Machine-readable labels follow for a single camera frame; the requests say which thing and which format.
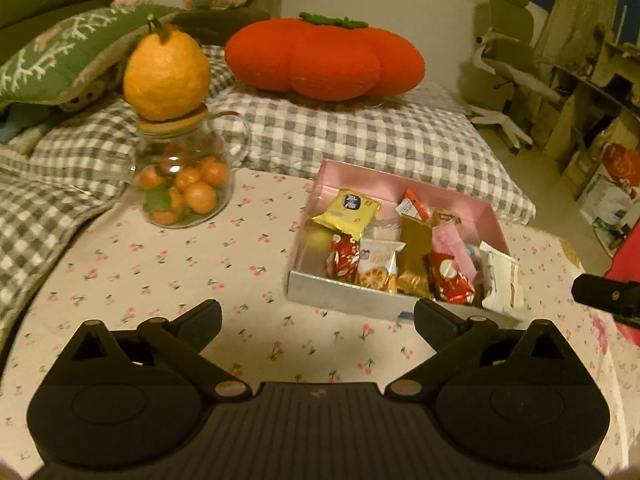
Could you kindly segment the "pink biscuit packet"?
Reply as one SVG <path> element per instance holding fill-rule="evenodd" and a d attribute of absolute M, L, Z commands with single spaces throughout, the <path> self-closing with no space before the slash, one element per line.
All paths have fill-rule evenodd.
<path fill-rule="evenodd" d="M 432 229 L 432 246 L 435 252 L 454 257 L 460 273 L 471 283 L 475 282 L 477 270 L 469 254 L 458 227 L 453 221 L 434 226 Z"/>

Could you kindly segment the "gold bar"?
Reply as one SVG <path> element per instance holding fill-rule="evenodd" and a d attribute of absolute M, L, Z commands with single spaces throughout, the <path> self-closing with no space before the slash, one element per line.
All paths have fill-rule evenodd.
<path fill-rule="evenodd" d="M 432 251 L 432 228 L 409 216 L 400 218 L 400 240 L 405 244 L 397 256 L 397 288 L 405 294 L 432 298 L 430 271 L 424 257 Z"/>

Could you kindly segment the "lotus root chip packet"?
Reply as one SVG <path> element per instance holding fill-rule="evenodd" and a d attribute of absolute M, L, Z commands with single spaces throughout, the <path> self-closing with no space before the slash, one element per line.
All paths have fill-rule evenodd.
<path fill-rule="evenodd" d="M 405 248 L 399 240 L 362 238 L 359 243 L 359 262 L 355 284 L 379 290 L 397 292 L 397 255 Z"/>

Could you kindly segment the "orange white snack sachet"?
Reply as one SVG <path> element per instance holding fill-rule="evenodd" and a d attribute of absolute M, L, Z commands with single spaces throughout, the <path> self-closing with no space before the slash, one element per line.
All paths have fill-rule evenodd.
<path fill-rule="evenodd" d="M 422 206 L 418 196 L 416 196 L 416 193 L 413 192 L 413 190 L 410 190 L 410 188 L 405 190 L 402 199 L 395 207 L 395 211 L 400 216 L 411 217 L 422 222 L 427 222 L 430 218 L 428 210 Z"/>

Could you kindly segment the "red foil candy packet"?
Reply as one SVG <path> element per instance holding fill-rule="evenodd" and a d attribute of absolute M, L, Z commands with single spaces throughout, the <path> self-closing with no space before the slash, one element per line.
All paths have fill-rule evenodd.
<path fill-rule="evenodd" d="M 360 246 L 349 234 L 334 234 L 324 263 L 326 276 L 334 281 L 354 284 L 360 258 Z"/>

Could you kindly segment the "yellow snack packet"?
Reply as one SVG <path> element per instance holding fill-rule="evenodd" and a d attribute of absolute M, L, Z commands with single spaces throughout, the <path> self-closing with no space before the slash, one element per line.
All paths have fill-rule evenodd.
<path fill-rule="evenodd" d="M 328 208 L 312 218 L 319 226 L 360 240 L 366 227 L 375 219 L 381 204 L 354 190 L 342 188 Z"/>

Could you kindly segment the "red plastic chair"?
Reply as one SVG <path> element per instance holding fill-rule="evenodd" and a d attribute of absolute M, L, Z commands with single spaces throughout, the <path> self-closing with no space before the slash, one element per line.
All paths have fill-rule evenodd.
<path fill-rule="evenodd" d="M 605 278 L 619 282 L 638 282 L 640 278 L 640 231 L 639 221 L 629 232 L 626 240 L 617 249 Z M 639 329 L 616 321 L 618 331 L 623 337 L 639 347 Z"/>

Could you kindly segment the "white printed bag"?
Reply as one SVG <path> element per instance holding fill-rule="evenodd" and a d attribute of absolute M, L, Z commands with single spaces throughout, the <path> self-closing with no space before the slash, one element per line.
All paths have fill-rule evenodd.
<path fill-rule="evenodd" d="M 608 144 L 578 206 L 612 257 L 639 220 L 639 155 L 618 143 Z"/>

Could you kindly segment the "cherry print tablecloth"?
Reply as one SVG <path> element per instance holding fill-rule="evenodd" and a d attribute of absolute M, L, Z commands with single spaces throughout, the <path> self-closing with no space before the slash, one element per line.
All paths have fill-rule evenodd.
<path fill-rule="evenodd" d="M 242 169 L 227 207 L 197 226 L 169 229 L 125 195 L 82 232 L 28 308 L 1 378 L 1 459 L 24 477 L 42 461 L 29 435 L 30 400 L 79 325 L 132 330 L 172 320 L 206 299 L 222 309 L 221 332 L 203 351 L 252 386 L 262 382 L 374 382 L 385 386 L 428 359 L 409 321 L 385 321 L 288 300 L 286 279 L 314 180 Z M 630 390 L 616 373 L 626 349 L 612 318 L 575 302 L 582 272 L 573 249 L 526 223 L 498 216 L 508 255 L 520 264 L 525 311 L 499 324 L 552 321 L 597 382 L 611 412 L 594 461 L 624 468 L 634 438 Z"/>

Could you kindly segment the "grey checkered blanket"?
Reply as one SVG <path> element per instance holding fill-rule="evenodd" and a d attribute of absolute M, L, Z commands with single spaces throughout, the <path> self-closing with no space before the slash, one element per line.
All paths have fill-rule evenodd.
<path fill-rule="evenodd" d="M 535 217 L 534 203 L 437 84 L 384 103 L 320 104 L 243 87 L 221 48 L 206 55 L 209 107 L 238 112 L 250 125 L 246 168 L 311 178 L 334 159 L 487 200 L 503 219 Z M 137 145 L 136 115 L 111 92 L 65 118 L 29 155 L 2 148 L 2 333 L 12 330 L 76 231 L 117 202 Z"/>

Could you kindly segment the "pink silver cardboard box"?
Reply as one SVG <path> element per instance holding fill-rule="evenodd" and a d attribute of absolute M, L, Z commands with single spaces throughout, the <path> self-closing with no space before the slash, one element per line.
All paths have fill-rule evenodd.
<path fill-rule="evenodd" d="M 404 193 L 411 190 L 427 208 L 442 207 L 456 212 L 462 220 L 461 236 L 465 242 L 475 246 L 485 242 L 505 254 L 509 251 L 496 212 L 486 200 L 396 174 L 325 159 L 314 179 L 294 244 L 294 258 L 286 279 L 288 300 L 385 321 L 412 318 L 418 301 L 415 296 L 378 292 L 326 276 L 324 263 L 333 232 L 312 218 L 322 214 L 343 188 L 376 200 L 381 205 L 376 213 L 380 220 L 398 219 L 395 207 Z"/>

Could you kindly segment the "white office chair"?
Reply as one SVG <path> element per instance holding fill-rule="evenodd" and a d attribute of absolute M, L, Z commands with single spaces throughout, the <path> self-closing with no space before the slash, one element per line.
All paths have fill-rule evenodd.
<path fill-rule="evenodd" d="M 504 84 L 523 87 L 546 101 L 558 104 L 562 96 L 537 77 L 532 39 L 534 17 L 528 10 L 530 0 L 489 0 L 488 31 L 476 38 L 473 65 Z M 502 110 L 488 110 L 473 105 L 471 122 L 477 126 L 497 126 L 506 137 L 511 153 L 532 148 L 533 139 L 509 116 L 512 101 L 506 100 Z"/>

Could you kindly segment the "monkey plush toy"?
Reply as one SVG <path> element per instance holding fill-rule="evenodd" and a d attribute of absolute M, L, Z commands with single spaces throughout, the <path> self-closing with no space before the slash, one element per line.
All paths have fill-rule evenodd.
<path fill-rule="evenodd" d="M 114 90 L 122 80 L 124 63 L 110 66 L 89 66 L 82 70 L 58 108 L 65 113 L 77 113 L 99 101 L 105 93 Z"/>

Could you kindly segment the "large yellow pomelo fruit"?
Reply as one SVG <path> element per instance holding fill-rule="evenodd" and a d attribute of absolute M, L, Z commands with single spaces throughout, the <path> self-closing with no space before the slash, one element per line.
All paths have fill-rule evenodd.
<path fill-rule="evenodd" d="M 208 58 L 196 40 L 150 14 L 149 32 L 127 62 L 122 91 L 149 122 L 168 122 L 194 112 L 207 96 Z"/>

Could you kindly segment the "green embroidered pillow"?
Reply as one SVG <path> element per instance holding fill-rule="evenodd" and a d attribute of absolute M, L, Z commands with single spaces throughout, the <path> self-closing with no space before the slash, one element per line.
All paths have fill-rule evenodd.
<path fill-rule="evenodd" d="M 60 105 L 126 58 L 149 31 L 152 16 L 168 23 L 176 8 L 141 3 L 101 8 L 58 22 L 1 66 L 1 103 Z"/>

